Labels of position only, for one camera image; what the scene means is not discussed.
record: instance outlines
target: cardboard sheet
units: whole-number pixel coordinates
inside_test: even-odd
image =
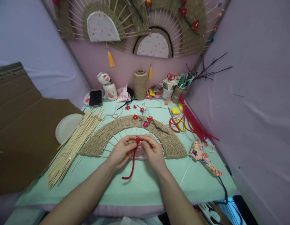
[[[21,63],[0,67],[0,195],[24,191],[59,146],[55,129],[72,113],[69,100],[44,98]]]

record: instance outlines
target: light blue tablecloth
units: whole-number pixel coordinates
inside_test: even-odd
[[[140,114],[133,105],[141,106],[145,102],[146,106],[158,107],[160,102],[154,100],[142,100],[133,101],[130,104],[131,109],[125,110],[123,107],[122,116]],[[169,123],[170,115],[168,109],[164,105],[163,100],[162,108],[149,108],[146,112],[146,116],[153,116],[154,119],[161,121],[164,124]],[[123,105],[123,102],[117,103],[104,101],[103,107],[106,108],[106,114],[113,114],[116,106]],[[104,120],[101,126],[111,122],[112,118]],[[179,133],[177,136],[184,144],[186,151],[189,152],[195,137],[192,133]],[[222,175],[222,181],[227,189],[228,196],[232,196],[237,190],[231,176],[229,175],[225,165],[216,152],[211,147],[212,144],[208,140],[209,147],[204,147],[203,151],[208,153],[209,159],[213,162],[216,169],[220,170]],[[108,144],[107,149],[112,149],[112,145]],[[103,155],[108,155],[109,152],[104,151]],[[50,191],[47,185],[47,172],[36,180],[20,197],[17,202],[17,206],[36,205],[36,204],[54,204],[59,203],[70,191],[78,186],[83,180],[85,180],[106,158],[86,157],[84,156],[74,171],[72,171],[74,165],[78,161],[77,157],[66,174],[64,180],[59,186],[53,187]],[[177,180],[178,184],[181,183],[184,177],[181,189],[186,194],[187,198],[192,203],[208,202],[213,200],[219,200],[224,198],[224,189],[219,181],[213,177],[208,170],[202,165],[201,162],[194,162],[190,157],[181,159],[166,159],[166,163],[171,173]],[[131,172],[132,161],[129,161],[124,168],[119,170],[109,186],[107,187],[104,195],[102,196],[100,205],[115,205],[115,206],[149,206],[149,205],[163,205],[161,190],[157,176],[148,161],[136,161],[135,169],[131,179],[122,180],[122,176],[128,176]]]

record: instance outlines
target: black phone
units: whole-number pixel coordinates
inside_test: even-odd
[[[91,91],[89,96],[89,105],[90,106],[100,106],[102,105],[102,91]]]

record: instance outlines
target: red scissors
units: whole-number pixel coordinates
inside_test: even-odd
[[[168,73],[167,78],[168,78],[168,80],[170,82],[170,81],[172,81],[172,80],[175,79],[175,75],[174,74],[171,74],[171,73]]]

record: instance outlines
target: pencil cup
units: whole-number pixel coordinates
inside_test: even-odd
[[[163,96],[162,98],[163,99],[167,99],[167,98],[170,98],[172,96],[174,92],[174,87],[171,89],[171,90],[168,90],[165,88],[165,85],[163,86]]]
[[[180,88],[180,87],[176,86],[174,93],[171,97],[171,101],[174,103],[178,103],[180,94],[182,94],[183,98],[185,98],[188,93],[189,93],[189,88]]]

